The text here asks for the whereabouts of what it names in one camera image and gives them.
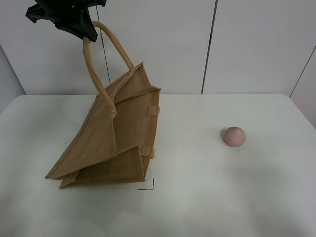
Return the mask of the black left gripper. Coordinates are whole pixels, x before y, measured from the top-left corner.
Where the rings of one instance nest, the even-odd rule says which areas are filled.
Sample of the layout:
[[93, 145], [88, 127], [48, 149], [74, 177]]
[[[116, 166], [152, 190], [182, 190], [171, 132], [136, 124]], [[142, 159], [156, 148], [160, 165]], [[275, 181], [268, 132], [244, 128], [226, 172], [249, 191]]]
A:
[[33, 23], [40, 19], [55, 23], [59, 30], [68, 32], [81, 40], [86, 37], [96, 42], [98, 34], [93, 26], [88, 8], [106, 5], [106, 0], [36, 0], [29, 7], [26, 17]]

